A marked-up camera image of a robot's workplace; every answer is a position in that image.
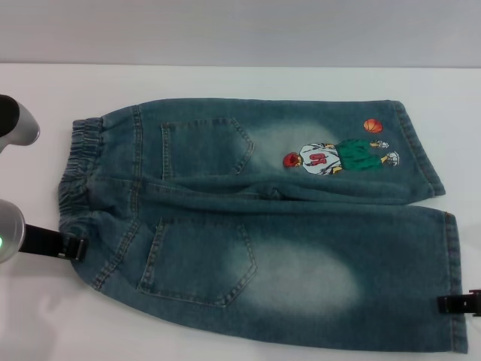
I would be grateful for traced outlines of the blue denim shorts with print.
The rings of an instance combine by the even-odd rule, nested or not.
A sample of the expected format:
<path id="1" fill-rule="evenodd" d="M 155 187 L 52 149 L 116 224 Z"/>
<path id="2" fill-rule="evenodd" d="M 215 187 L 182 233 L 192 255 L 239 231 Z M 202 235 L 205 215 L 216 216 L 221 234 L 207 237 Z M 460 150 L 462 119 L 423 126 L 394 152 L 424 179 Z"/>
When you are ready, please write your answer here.
<path id="1" fill-rule="evenodd" d="M 468 349 L 453 215 L 397 101 L 163 99 L 77 120 L 59 229 L 105 296 L 160 319 L 340 350 Z"/>

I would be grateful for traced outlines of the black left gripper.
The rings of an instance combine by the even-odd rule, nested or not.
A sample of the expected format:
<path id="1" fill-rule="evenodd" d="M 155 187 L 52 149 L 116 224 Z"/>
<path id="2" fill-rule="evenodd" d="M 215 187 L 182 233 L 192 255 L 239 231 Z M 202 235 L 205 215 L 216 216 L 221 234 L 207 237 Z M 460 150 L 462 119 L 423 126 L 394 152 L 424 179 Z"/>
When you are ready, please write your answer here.
<path id="1" fill-rule="evenodd" d="M 27 224 L 19 251 L 82 262 L 87 251 L 87 239 Z"/>

